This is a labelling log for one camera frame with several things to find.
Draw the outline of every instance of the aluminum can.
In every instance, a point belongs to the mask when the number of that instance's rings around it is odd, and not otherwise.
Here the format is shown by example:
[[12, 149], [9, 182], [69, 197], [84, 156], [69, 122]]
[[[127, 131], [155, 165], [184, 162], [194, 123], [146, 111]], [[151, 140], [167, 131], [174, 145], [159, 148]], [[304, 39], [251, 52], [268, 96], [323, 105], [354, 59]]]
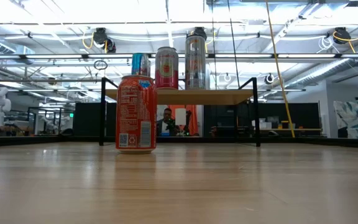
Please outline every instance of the aluminum can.
[[132, 55], [132, 75], [150, 76], [150, 61], [147, 54], [134, 53]]
[[155, 56], [155, 86], [178, 89], [179, 56], [173, 47], [161, 47]]
[[157, 91], [153, 79], [143, 75], [122, 78], [117, 91], [116, 149], [123, 153], [149, 153], [157, 135]]
[[205, 39], [200, 35], [186, 38], [185, 81], [187, 90], [206, 89]]

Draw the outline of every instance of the man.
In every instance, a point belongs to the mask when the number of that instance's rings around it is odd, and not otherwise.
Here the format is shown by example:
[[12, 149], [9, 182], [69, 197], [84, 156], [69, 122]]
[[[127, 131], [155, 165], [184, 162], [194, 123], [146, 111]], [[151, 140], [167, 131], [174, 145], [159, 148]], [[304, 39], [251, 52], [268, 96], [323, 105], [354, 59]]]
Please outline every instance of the man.
[[172, 110], [166, 108], [163, 119], [157, 121], [157, 136], [176, 136], [179, 131], [179, 126], [175, 126], [175, 120], [172, 119]]

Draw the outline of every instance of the ceiling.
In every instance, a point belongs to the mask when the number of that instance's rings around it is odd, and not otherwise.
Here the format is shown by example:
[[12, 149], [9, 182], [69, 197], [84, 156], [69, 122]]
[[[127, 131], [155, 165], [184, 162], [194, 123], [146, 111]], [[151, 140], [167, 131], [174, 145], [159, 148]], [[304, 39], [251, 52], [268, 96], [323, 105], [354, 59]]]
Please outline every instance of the ceiling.
[[[204, 27], [208, 36], [207, 49], [211, 54], [272, 53], [269, 20], [263, 1], [243, 2], [230, 0], [230, 10], [226, 1], [211, 0], [126, 0], [126, 1], [77, 1], [77, 0], [0, 0], [0, 40], [12, 45], [23, 45], [35, 54], [103, 54], [104, 50], [93, 45], [87, 49], [83, 45], [91, 43], [95, 28], [106, 28], [107, 35], [114, 40], [116, 53], [156, 53], [159, 47], [169, 46], [170, 40], [179, 54], [185, 53], [185, 38], [195, 27]], [[335, 27], [345, 27], [352, 38], [358, 37], [358, 7], [349, 7], [347, 1], [334, 1], [329, 4], [308, 4], [306, 1], [280, 1], [269, 4], [273, 35], [278, 53], [324, 54], [349, 52], [348, 44], [331, 44]], [[50, 63], [36, 60], [34, 66], [26, 65], [32, 78], [90, 78], [97, 70], [76, 60], [57, 60], [72, 63], [72, 66], [42, 67], [37, 64]], [[0, 67], [24, 76], [23, 64], [4, 67], [3, 64], [15, 61], [0, 60]], [[280, 62], [280, 71], [286, 75], [296, 75], [319, 63]], [[123, 75], [131, 73], [131, 61], [126, 59], [109, 60], [105, 74], [116, 83]], [[179, 73], [184, 72], [184, 62], [180, 62]], [[215, 75], [214, 62], [209, 63]], [[258, 77], [260, 88], [273, 88], [264, 84], [264, 76], [277, 74], [274, 61], [216, 62], [216, 75], [219, 88], [237, 88], [239, 81], [244, 83], [250, 77]], [[89, 88], [91, 83], [83, 83]]]

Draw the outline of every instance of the red can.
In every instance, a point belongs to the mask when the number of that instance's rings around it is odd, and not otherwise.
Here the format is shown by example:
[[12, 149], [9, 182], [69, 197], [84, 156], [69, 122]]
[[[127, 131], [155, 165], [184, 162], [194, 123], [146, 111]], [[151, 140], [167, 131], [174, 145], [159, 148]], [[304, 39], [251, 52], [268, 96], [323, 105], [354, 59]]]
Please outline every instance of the red can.
[[157, 135], [157, 91], [143, 75], [122, 78], [117, 92], [116, 149], [123, 153], [150, 153]]
[[160, 89], [178, 89], [179, 57], [173, 47], [161, 47], [155, 56], [155, 86]]

